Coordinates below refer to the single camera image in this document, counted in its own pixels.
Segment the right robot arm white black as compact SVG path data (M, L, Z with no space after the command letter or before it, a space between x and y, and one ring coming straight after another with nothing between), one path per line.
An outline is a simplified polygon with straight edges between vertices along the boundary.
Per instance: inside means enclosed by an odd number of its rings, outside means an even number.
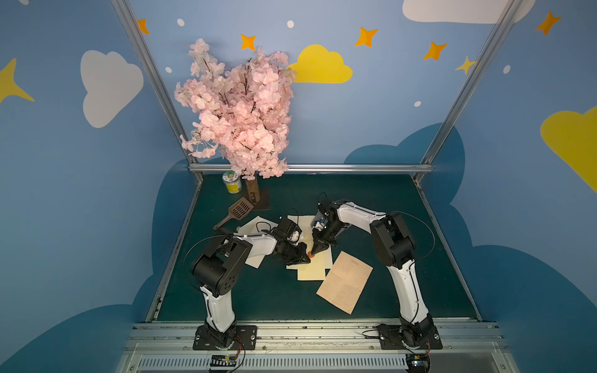
M415 241L401 213L377 212L349 200L325 200L318 203L311 226L313 255L335 246L341 233L352 226L369 233L376 256L390 272L400 305L400 327L388 333L399 337L398 342L410 349L442 349L418 284Z

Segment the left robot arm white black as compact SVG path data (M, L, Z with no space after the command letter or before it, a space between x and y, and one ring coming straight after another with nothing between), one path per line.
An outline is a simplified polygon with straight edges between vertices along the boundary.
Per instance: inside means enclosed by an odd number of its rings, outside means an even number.
M232 350L254 345L243 342L256 334L255 326L239 326L233 311L232 290L239 281L246 261L255 256L276 254L286 265L308 264L307 245L298 222L282 218L278 225L259 233L221 233L209 239L208 246L191 265L207 312L205 323L197 328L195 351Z

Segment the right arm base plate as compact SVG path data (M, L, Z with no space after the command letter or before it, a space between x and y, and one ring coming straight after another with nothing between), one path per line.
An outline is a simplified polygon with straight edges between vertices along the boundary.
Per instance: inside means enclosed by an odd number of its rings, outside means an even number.
M433 323L406 326L379 324L376 326L383 350L441 350L443 344Z

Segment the brown letter paper front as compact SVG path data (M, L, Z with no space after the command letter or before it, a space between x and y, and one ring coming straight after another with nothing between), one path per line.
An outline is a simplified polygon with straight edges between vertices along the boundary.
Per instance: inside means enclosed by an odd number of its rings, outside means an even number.
M373 268L342 251L317 290L317 295L351 315Z

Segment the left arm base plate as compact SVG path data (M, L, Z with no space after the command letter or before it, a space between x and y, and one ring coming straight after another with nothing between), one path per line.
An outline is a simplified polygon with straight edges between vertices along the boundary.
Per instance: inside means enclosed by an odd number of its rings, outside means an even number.
M194 351L232 351L242 348L254 351L257 340L257 326L233 324L225 332L219 332L208 324L199 326L195 332Z

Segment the yellow envelope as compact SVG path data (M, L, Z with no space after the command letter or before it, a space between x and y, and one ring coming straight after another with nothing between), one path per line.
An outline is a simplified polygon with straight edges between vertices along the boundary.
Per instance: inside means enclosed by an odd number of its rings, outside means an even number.
M310 259L309 264L299 264L297 267L298 281L323 281L326 277L328 256L331 252L326 249Z

